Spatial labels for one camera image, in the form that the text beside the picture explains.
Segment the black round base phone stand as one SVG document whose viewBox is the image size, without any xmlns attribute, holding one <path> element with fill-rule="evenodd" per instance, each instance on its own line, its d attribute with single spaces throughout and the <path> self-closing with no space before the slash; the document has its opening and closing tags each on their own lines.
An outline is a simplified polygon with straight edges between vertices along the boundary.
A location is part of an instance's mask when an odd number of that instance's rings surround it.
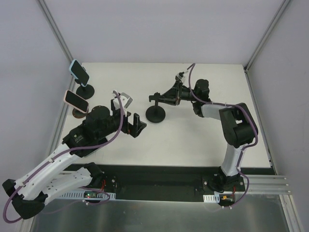
<svg viewBox="0 0 309 232">
<path fill-rule="evenodd" d="M 82 97 L 85 100 L 90 99 L 93 97 L 95 93 L 95 89 L 92 85 L 87 84 L 85 87 L 81 85 L 81 83 L 78 80 L 75 80 L 77 84 L 80 86 L 76 89 L 76 94 L 80 97 Z"/>
</svg>

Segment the pink case phone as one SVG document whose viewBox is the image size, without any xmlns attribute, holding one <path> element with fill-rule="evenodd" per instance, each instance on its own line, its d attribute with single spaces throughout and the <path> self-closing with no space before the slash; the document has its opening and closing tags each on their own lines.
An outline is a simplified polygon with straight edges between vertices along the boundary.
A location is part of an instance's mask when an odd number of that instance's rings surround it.
<svg viewBox="0 0 309 232">
<path fill-rule="evenodd" d="M 84 114 L 88 112 L 89 103 L 70 90 L 65 91 L 63 102 Z"/>
</svg>

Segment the aluminium frame post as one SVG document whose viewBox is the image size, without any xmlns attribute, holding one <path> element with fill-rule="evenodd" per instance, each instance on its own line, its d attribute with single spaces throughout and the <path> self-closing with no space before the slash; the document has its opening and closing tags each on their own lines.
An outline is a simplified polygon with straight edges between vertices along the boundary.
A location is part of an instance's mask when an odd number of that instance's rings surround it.
<svg viewBox="0 0 309 232">
<path fill-rule="evenodd" d="M 38 4 L 40 10 L 42 11 L 45 19 L 47 20 L 47 23 L 57 40 L 58 44 L 60 45 L 60 48 L 62 52 L 64 53 L 66 59 L 68 60 L 69 63 L 71 63 L 74 60 L 74 57 L 65 41 L 65 38 L 63 37 L 54 17 L 52 12 L 50 11 L 47 3 L 45 0 L 37 0 L 36 3 Z"/>
<path fill-rule="evenodd" d="M 247 73 L 250 70 L 251 66 L 253 65 L 253 63 L 257 59 L 259 53 L 262 51 L 263 47 L 266 45 L 267 40 L 271 36 L 273 30 L 275 29 L 275 27 L 277 26 L 277 24 L 279 23 L 279 21 L 283 17 L 283 14 L 287 10 L 288 6 L 292 2 L 293 2 L 292 0 L 283 0 L 282 3 L 280 4 L 279 8 L 277 9 L 277 11 L 275 12 L 274 16 L 272 17 L 268 27 L 266 28 L 266 30 L 263 33 L 261 39 L 259 40 L 256 48 L 254 49 L 254 52 L 250 56 L 250 58 L 249 58 L 248 62 L 246 63 L 246 65 L 244 66 L 244 72 L 245 73 Z"/>
</svg>

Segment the black tall corner phone stand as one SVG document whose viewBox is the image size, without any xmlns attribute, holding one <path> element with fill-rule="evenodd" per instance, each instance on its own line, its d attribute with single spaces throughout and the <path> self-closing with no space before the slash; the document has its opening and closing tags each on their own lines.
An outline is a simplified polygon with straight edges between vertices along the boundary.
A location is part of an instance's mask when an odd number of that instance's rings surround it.
<svg viewBox="0 0 309 232">
<path fill-rule="evenodd" d="M 165 110 L 158 105 L 160 99 L 160 93 L 156 92 L 154 95 L 149 96 L 149 102 L 154 101 L 154 105 L 150 106 L 146 112 L 146 119 L 152 123 L 160 123 L 166 117 Z"/>
</svg>

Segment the aluminium front rail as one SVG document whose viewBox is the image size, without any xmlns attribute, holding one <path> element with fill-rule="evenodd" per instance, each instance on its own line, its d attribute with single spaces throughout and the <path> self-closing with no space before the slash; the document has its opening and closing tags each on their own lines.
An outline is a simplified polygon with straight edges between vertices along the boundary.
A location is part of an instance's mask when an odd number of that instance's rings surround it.
<svg viewBox="0 0 309 232">
<path fill-rule="evenodd" d="M 291 195 L 292 190 L 286 176 L 248 175 L 249 194 Z"/>
</svg>

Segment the green case phone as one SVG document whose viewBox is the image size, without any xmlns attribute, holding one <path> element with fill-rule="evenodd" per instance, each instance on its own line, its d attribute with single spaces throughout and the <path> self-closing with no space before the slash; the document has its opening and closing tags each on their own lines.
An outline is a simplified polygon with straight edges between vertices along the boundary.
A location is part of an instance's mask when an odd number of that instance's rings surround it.
<svg viewBox="0 0 309 232">
<path fill-rule="evenodd" d="M 87 146 L 102 145 L 102 144 L 106 143 L 107 141 L 108 141 L 107 138 L 104 137 L 104 138 L 98 140 L 96 144 L 93 143 L 93 144 L 90 144 L 90 145 L 87 145 Z M 96 151 L 96 150 L 98 150 L 98 148 L 92 148 L 92 149 L 84 149 L 84 150 L 82 150 L 82 151 L 81 151 L 82 158 L 88 156 L 89 154 L 93 153 L 93 152 Z"/>
</svg>

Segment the right aluminium frame post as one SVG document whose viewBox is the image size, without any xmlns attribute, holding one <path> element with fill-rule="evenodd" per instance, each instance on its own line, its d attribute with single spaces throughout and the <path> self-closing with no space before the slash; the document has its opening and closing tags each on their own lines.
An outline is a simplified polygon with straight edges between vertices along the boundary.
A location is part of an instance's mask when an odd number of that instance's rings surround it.
<svg viewBox="0 0 309 232">
<path fill-rule="evenodd" d="M 275 29 L 275 27 L 277 26 L 277 24 L 279 23 L 279 21 L 283 17 L 283 14 L 287 10 L 288 6 L 292 2 L 293 2 L 292 0 L 283 0 L 282 3 L 280 4 L 279 8 L 277 9 L 277 11 L 275 12 L 274 16 L 272 17 L 268 27 L 266 28 L 266 30 L 263 33 L 261 39 L 259 40 L 256 48 L 254 49 L 254 52 L 250 56 L 250 58 L 249 58 L 248 62 L 246 63 L 246 65 L 244 66 L 244 72 L 245 73 L 247 73 L 250 70 L 251 66 L 253 65 L 253 63 L 257 59 L 259 53 L 262 51 L 263 47 L 266 45 L 267 40 L 271 36 L 273 30 Z"/>
</svg>

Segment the black stand with brown base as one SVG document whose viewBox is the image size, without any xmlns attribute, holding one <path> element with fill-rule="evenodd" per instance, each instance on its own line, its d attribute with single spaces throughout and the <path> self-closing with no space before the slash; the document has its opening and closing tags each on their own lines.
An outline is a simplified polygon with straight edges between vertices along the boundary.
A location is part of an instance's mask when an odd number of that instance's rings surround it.
<svg viewBox="0 0 309 232">
<path fill-rule="evenodd" d="M 72 110 L 72 115 L 73 115 L 74 118 L 81 119 L 81 118 L 86 117 L 87 114 L 88 114 L 88 112 L 89 112 L 89 111 L 87 110 L 86 113 L 83 113 L 83 112 L 81 112 L 81 111 L 79 111 L 79 110 L 73 108 L 73 110 Z"/>
</svg>

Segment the left aluminium frame post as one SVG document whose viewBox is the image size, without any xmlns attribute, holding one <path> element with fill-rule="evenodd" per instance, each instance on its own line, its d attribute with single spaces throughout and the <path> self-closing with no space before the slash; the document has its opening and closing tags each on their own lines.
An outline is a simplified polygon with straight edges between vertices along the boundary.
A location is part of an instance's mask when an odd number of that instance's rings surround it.
<svg viewBox="0 0 309 232">
<path fill-rule="evenodd" d="M 45 19 L 47 20 L 47 23 L 57 40 L 58 44 L 60 45 L 60 48 L 62 52 L 64 53 L 66 59 L 68 60 L 69 63 L 71 63 L 74 60 L 74 57 L 65 41 L 65 38 L 63 37 L 54 17 L 52 12 L 50 11 L 47 3 L 45 0 L 37 0 L 36 3 L 38 4 L 40 10 L 42 11 Z"/>
</svg>

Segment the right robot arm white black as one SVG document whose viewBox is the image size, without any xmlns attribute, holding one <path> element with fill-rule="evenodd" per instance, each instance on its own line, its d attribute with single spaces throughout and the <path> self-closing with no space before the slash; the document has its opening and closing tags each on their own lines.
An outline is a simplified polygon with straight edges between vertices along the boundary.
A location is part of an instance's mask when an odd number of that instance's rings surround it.
<svg viewBox="0 0 309 232">
<path fill-rule="evenodd" d="M 158 102 L 176 106 L 182 100 L 190 101 L 197 116 L 221 122 L 227 149 L 218 174 L 208 182 L 208 187 L 224 192 L 239 182 L 244 150 L 258 135 L 258 128 L 245 103 L 218 105 L 211 103 L 209 93 L 206 79 L 197 80 L 192 90 L 176 80 L 171 89 L 158 97 Z"/>
</svg>

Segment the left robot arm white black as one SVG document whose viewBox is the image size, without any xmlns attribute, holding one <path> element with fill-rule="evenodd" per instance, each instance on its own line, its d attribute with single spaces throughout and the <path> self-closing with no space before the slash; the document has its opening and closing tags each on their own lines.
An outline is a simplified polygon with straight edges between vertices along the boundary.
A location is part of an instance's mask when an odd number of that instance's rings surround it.
<svg viewBox="0 0 309 232">
<path fill-rule="evenodd" d="M 24 177 L 7 179 L 2 186 L 9 196 L 5 208 L 12 204 L 22 219 L 39 214 L 46 205 L 61 194 L 80 187 L 97 188 L 104 174 L 93 162 L 85 164 L 72 174 L 54 180 L 54 177 L 75 161 L 110 143 L 107 136 L 117 136 L 123 132 L 136 138 L 146 123 L 137 113 L 133 123 L 128 122 L 131 113 L 127 113 L 117 99 L 111 101 L 111 108 L 96 106 L 86 115 L 85 120 L 72 129 L 56 150 Z"/>
</svg>

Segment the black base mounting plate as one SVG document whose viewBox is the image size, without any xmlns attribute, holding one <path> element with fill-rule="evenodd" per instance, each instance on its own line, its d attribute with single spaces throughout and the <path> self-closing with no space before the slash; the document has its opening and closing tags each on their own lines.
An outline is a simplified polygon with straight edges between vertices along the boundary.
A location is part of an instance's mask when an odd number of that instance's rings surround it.
<svg viewBox="0 0 309 232">
<path fill-rule="evenodd" d="M 118 200 L 202 202 L 215 192 L 245 191 L 244 178 L 225 177 L 219 167 L 99 165 L 99 180 L 88 191 L 103 189 Z"/>
</svg>

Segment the light blue case phone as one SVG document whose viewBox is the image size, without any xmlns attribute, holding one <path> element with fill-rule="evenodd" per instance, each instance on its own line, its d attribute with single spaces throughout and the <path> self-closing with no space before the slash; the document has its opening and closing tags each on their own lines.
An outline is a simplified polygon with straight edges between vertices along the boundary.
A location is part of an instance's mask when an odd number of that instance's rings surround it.
<svg viewBox="0 0 309 232">
<path fill-rule="evenodd" d="M 83 87 L 86 87 L 89 81 L 89 75 L 86 70 L 81 66 L 78 60 L 74 59 L 70 66 L 69 72 L 71 75 L 79 82 L 79 84 Z"/>
</svg>

